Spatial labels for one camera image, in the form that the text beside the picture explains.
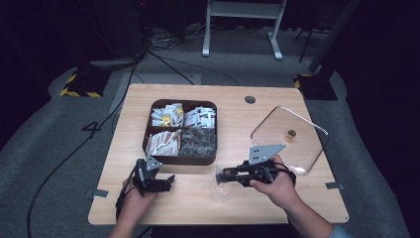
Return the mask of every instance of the transparent plastic lid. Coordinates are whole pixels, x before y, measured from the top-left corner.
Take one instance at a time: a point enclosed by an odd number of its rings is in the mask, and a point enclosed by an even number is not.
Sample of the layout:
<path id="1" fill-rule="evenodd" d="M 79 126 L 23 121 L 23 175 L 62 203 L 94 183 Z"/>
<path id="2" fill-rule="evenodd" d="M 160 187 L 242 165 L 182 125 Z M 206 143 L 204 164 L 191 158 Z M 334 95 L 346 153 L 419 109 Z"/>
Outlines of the transparent plastic lid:
<path id="1" fill-rule="evenodd" d="M 285 144 L 278 154 L 299 175 L 308 174 L 329 140 L 328 132 L 293 111 L 275 107 L 251 134 L 257 146 Z"/>

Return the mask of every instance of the cable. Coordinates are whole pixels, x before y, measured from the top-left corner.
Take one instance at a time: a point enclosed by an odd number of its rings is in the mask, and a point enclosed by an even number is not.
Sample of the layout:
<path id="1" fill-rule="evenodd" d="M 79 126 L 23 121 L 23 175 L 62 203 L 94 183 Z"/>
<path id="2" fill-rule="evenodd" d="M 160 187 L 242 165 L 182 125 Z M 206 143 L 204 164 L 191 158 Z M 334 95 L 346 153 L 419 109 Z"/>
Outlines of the cable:
<path id="1" fill-rule="evenodd" d="M 204 68 L 204 69 L 206 69 L 206 70 L 209 70 L 209 71 L 212 71 L 212 72 L 216 72 L 216 73 L 219 73 L 219 74 L 225 75 L 225 76 L 227 76 L 227 77 L 231 78 L 232 80 L 234 80 L 234 81 L 236 82 L 237 86 L 239 86 L 239 82 L 238 82 L 238 81 L 237 81 L 237 80 L 236 80 L 233 76 L 230 76 L 229 74 L 226 74 L 226 73 L 224 73 L 224 72 L 220 72 L 220 71 L 217 71 L 217 70 L 214 70 L 214 69 L 211 69 L 211 68 L 205 67 L 205 66 L 201 66 L 201 65 L 198 65 L 198 64 L 189 63 L 189 62 L 186 62 L 186 61 L 181 61 L 181 60 L 177 60 L 177 59 L 171 59 L 171 58 L 166 58 L 166 57 L 160 57 L 160 58 L 165 59 L 165 60 L 172 60 L 172 61 L 176 61 L 176 62 L 180 62 L 180 63 L 185 63 L 185 64 L 187 64 L 187 65 L 191 65 L 191 66 L 201 67 L 201 68 Z"/>
<path id="2" fill-rule="evenodd" d="M 27 233 L 28 233 L 28 238 L 32 238 L 32 234 L 31 234 L 31 214 L 32 214 L 32 209 L 34 208 L 34 204 L 35 201 L 37 200 L 38 195 L 40 194 L 41 190 L 43 189 L 43 187 L 46 185 L 46 183 L 50 180 L 50 178 L 53 176 L 53 174 L 55 174 L 55 172 L 65 163 L 67 162 L 78 150 L 80 150 L 80 148 L 82 148 L 90 139 L 93 138 L 93 136 L 100 131 L 100 129 L 102 128 L 102 126 L 111 118 L 111 116 L 113 116 L 118 110 L 120 105 L 123 103 L 124 98 L 127 95 L 127 91 L 131 82 L 131 79 L 133 77 L 133 73 L 134 70 L 136 69 L 137 65 L 139 64 L 139 62 L 141 61 L 143 57 L 140 57 L 140 59 L 136 62 L 136 64 L 132 67 L 131 73 L 130 73 L 130 78 L 129 78 L 129 83 L 128 86 L 124 92 L 123 98 L 121 99 L 121 101 L 118 103 L 118 105 L 115 107 L 115 109 L 112 111 L 112 113 L 110 113 L 105 120 L 97 127 L 95 128 L 90 135 L 75 149 L 73 150 L 63 161 L 61 161 L 61 163 L 58 164 L 58 166 L 56 166 L 52 172 L 50 172 L 50 174 L 44 179 L 43 183 L 38 187 L 37 192 L 35 193 L 34 197 L 32 198 L 31 201 L 31 205 L 28 209 L 28 214 L 27 214 Z"/>
<path id="3" fill-rule="evenodd" d="M 176 70 L 174 67 L 172 67 L 171 65 L 169 65 L 169 63 L 167 63 L 165 60 L 163 60 L 160 56 L 155 55 L 155 53 L 148 51 L 152 56 L 156 57 L 158 60 L 162 61 L 164 64 L 166 64 L 168 67 L 170 67 L 173 71 L 175 71 L 176 73 L 178 73 L 181 77 L 185 78 L 187 81 L 189 81 L 192 85 L 194 85 L 194 83 L 188 79 L 188 77 L 186 77 L 185 75 L 183 75 L 182 73 L 180 73 L 178 70 Z"/>
<path id="4" fill-rule="evenodd" d="M 133 56 L 128 56 L 128 55 L 121 54 L 121 53 L 119 53 L 119 52 L 115 51 L 113 48 L 111 48 L 111 47 L 109 46 L 109 44 L 105 41 L 105 39 L 102 37 L 102 35 L 99 33 L 98 28 L 97 28 L 97 27 L 95 26 L 95 24 L 93 23 L 93 20 L 92 20 L 92 18 L 89 16 L 89 14 L 87 13 L 86 8 L 83 6 L 83 4 L 80 2 L 80 0 L 77 0 L 77 2 L 78 2 L 78 4 L 80 5 L 81 9 L 83 10 L 84 15 L 86 15 L 87 19 L 89 20 L 90 24 L 92 25 L 92 27 L 93 27 L 93 29 L 95 30 L 95 32 L 96 32 L 96 34 L 98 35 L 98 37 L 101 39 L 101 41 L 105 44 L 105 46 L 106 46 L 106 47 L 107 47 L 107 48 L 108 48 L 111 52 L 113 52 L 113 53 L 115 53 L 115 54 L 117 54 L 118 56 L 121 56 L 121 57 L 133 57 Z"/>

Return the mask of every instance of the robotic arm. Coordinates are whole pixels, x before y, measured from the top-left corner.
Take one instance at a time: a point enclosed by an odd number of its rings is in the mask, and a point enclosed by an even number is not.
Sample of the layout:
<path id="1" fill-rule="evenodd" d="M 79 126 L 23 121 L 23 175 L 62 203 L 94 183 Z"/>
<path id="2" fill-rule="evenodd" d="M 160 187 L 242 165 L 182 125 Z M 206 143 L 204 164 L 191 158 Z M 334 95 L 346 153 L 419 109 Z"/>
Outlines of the robotic arm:
<path id="1" fill-rule="evenodd" d="M 133 175 L 133 185 L 139 190 L 142 196 L 145 196 L 146 192 L 164 192 L 170 190 L 171 184 L 175 179 L 175 175 L 169 177 L 168 179 L 156 179 L 156 175 L 158 174 L 158 170 L 161 166 L 162 163 L 152 156 L 147 156 L 146 160 L 138 159 L 136 161 L 136 165 L 131 171 L 123 189 L 121 189 L 120 196 L 115 204 L 115 207 L 117 207 L 117 220 L 120 216 L 124 198 L 126 197 L 126 188 Z"/>
<path id="2" fill-rule="evenodd" d="M 255 179 L 264 183 L 272 183 L 279 172 L 287 173 L 293 183 L 296 183 L 296 175 L 289 169 L 278 169 L 272 156 L 285 148 L 285 144 L 270 146 L 255 146 L 250 148 L 250 158 L 235 168 L 225 168 L 216 174 L 217 183 L 237 181 L 243 186 L 250 186 L 250 180 Z"/>

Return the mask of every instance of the sleeve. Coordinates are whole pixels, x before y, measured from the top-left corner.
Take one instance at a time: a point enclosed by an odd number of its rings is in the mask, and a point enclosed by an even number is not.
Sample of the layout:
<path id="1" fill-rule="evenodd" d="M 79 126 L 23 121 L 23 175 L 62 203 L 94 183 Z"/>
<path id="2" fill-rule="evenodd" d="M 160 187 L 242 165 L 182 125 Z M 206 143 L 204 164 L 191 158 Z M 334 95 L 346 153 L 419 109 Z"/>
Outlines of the sleeve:
<path id="1" fill-rule="evenodd" d="M 331 232 L 329 238 L 353 238 L 353 236 L 340 225 L 334 224 L 333 232 Z"/>

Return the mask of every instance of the brown tray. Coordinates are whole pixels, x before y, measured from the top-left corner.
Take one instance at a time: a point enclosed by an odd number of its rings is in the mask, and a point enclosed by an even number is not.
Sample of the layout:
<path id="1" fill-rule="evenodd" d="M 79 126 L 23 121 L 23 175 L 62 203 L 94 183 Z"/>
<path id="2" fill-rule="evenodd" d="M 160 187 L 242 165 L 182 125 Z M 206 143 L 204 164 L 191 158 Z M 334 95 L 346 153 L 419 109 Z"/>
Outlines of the brown tray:
<path id="1" fill-rule="evenodd" d="M 189 165 L 189 166 L 208 166 L 211 165 L 216 159 L 217 152 L 217 107 L 214 103 L 210 101 L 192 101 L 192 100 L 176 100 L 176 99 L 161 99 L 152 104 L 151 112 L 149 114 L 148 125 L 145 131 L 145 137 L 143 139 L 143 151 L 146 152 L 146 147 L 148 145 L 149 137 L 151 134 L 160 133 L 163 131 L 174 132 L 178 129 L 182 129 L 182 133 L 188 129 L 186 127 L 157 127 L 152 126 L 152 113 L 154 108 L 163 108 L 165 105 L 172 103 L 182 103 L 182 109 L 184 113 L 195 109 L 195 107 L 203 106 L 213 108 L 216 112 L 215 117 L 215 151 L 209 157 L 183 157 L 183 156 L 153 156 L 159 162 L 164 163 L 165 165 Z"/>

